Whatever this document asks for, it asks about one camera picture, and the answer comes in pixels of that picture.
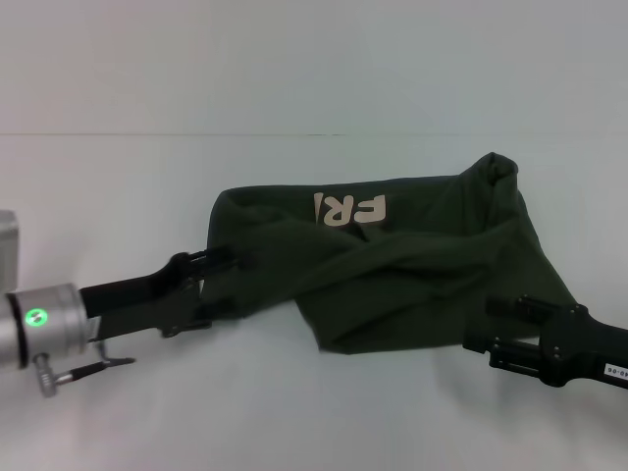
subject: label sticker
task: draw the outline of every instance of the label sticker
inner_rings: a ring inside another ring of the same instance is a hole
[[[620,380],[628,381],[628,369],[611,365],[609,363],[606,363],[606,366],[604,367],[604,374],[607,376],[612,376],[613,378],[619,378]]]

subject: white table surface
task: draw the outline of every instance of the white table surface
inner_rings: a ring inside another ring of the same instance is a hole
[[[495,151],[578,300],[628,328],[627,4],[417,3],[0,2],[0,206],[20,218],[21,288],[202,249],[223,189],[456,174]],[[291,303],[110,348],[138,362],[51,400],[32,371],[0,376],[3,470],[628,461],[625,390],[555,390],[461,347],[320,353]]]

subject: dark green cloth bag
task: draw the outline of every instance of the dark green cloth bag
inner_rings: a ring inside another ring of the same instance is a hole
[[[224,191],[209,246],[224,244],[254,263],[206,283],[205,300],[232,296],[243,317],[294,298],[320,347],[342,353],[462,343],[465,322],[534,334],[489,321],[489,294],[574,302],[541,250],[516,164],[495,153],[454,177]]]

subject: silver cylinder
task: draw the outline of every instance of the silver cylinder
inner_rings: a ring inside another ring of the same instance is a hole
[[[83,353],[88,341],[87,314],[73,285],[16,292],[26,334],[28,361]]]
[[[20,341],[13,309],[6,296],[0,296],[0,368],[20,368]]]

